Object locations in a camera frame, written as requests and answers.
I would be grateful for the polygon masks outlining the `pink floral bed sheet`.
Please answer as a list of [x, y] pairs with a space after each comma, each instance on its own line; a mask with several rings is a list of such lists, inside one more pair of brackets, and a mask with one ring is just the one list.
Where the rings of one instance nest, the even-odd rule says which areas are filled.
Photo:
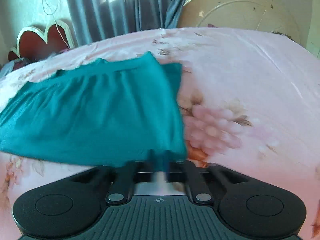
[[149, 30], [81, 46], [1, 79], [1, 107], [28, 82], [97, 58], [131, 59], [150, 51], [184, 73], [179, 103], [222, 108], [235, 118], [241, 147], [209, 162], [292, 191], [306, 205], [300, 236], [319, 239], [319, 59], [292, 40], [228, 28]]

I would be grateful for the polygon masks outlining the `grey-blue window curtain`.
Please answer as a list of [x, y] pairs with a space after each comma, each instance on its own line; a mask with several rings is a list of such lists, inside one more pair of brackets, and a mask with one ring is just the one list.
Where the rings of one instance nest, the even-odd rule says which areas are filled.
[[176, 28], [185, 0], [67, 0], [79, 46], [151, 29]]

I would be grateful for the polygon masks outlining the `pile of colourful bedding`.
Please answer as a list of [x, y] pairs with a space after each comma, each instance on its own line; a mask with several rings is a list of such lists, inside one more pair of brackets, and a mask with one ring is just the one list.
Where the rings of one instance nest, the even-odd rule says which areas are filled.
[[4, 67], [1, 68], [1, 81], [6, 79], [6, 76], [10, 73], [25, 68], [27, 65], [35, 66], [31, 70], [31, 73], [38, 71], [38, 70], [47, 70], [49, 68], [52, 68], [53, 66], [57, 65], [57, 62], [62, 62], [62, 56], [59, 56], [58, 54], [50, 54], [48, 58], [44, 60], [40, 60], [39, 62], [31, 62], [26, 57], [23, 57], [21, 59], [16, 59], [13, 61], [10, 61], [9, 63], [5, 64]]

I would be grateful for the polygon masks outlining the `teal sweatshirt with yellow text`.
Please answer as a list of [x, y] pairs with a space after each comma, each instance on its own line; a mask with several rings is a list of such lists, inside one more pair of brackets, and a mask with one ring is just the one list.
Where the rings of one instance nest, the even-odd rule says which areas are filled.
[[1, 111], [1, 151], [85, 166], [184, 160], [177, 104], [182, 66], [151, 53], [97, 59], [26, 83]]

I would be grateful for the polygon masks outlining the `round cream folding table top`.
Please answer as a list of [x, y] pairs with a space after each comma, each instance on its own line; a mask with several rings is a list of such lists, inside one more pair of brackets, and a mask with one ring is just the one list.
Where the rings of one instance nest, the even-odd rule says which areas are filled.
[[178, 27], [257, 30], [302, 43], [295, 18], [280, 0], [189, 0], [183, 6]]

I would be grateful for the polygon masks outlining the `red cream scalloped headboard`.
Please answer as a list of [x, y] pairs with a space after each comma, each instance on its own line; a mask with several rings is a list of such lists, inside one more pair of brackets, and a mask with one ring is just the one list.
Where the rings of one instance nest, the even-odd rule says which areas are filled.
[[36, 27], [21, 29], [16, 46], [8, 52], [8, 60], [26, 58], [31, 62], [37, 62], [53, 53], [72, 48], [74, 48], [74, 41], [67, 23], [52, 20], [44, 31]]

